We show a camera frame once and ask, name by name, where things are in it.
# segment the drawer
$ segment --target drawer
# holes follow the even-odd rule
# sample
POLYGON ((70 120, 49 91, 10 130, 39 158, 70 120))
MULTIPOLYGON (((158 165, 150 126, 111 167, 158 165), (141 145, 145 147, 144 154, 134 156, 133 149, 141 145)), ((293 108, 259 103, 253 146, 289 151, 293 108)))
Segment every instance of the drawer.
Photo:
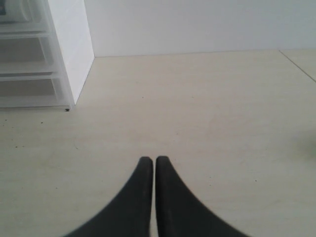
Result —
POLYGON ((61 80, 54 74, 0 75, 0 107, 68 105, 61 80))
POLYGON ((47 29, 43 0, 0 0, 0 34, 47 29))
POLYGON ((49 38, 0 39, 0 73, 54 72, 49 38))

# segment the beige floor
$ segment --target beige floor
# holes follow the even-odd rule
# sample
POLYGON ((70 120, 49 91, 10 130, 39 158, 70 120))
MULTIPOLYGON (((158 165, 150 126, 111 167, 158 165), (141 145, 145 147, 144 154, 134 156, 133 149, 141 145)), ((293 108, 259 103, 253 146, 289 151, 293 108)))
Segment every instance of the beige floor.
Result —
MULTIPOLYGON (((284 53, 316 78, 316 50, 284 53)), ((1 235, 62 236, 140 156, 168 155, 247 234, 315 236, 315 107, 316 83, 278 51, 98 58, 72 112, 0 112, 1 235)))

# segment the black rubber tip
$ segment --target black rubber tip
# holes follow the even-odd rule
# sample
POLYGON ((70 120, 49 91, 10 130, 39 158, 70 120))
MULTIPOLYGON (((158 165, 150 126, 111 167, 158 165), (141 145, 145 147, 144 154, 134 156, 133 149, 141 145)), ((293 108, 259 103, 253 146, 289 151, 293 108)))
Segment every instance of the black rubber tip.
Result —
POLYGON ((245 237, 210 210, 186 187, 168 157, 156 161, 159 237, 245 237))
POLYGON ((152 192, 153 161, 142 157, 110 204, 67 237, 149 237, 152 192))

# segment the white side panel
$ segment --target white side panel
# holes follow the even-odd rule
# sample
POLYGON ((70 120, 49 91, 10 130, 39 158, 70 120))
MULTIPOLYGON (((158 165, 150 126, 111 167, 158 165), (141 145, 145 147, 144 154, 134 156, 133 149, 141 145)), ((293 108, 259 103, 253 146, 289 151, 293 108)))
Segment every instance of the white side panel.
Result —
POLYGON ((315 0, 85 0, 96 56, 316 48, 315 0))
POLYGON ((83 0, 49 0, 75 103, 94 60, 83 0))

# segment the plastic drawer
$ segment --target plastic drawer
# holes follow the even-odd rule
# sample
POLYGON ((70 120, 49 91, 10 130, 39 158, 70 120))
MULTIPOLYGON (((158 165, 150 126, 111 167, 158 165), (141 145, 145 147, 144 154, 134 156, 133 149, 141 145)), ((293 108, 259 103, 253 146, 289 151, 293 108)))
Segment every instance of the plastic drawer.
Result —
POLYGON ((56 71, 49 38, 0 39, 0 73, 56 71))
POLYGON ((69 102, 57 75, 0 75, 0 107, 66 106, 69 102))

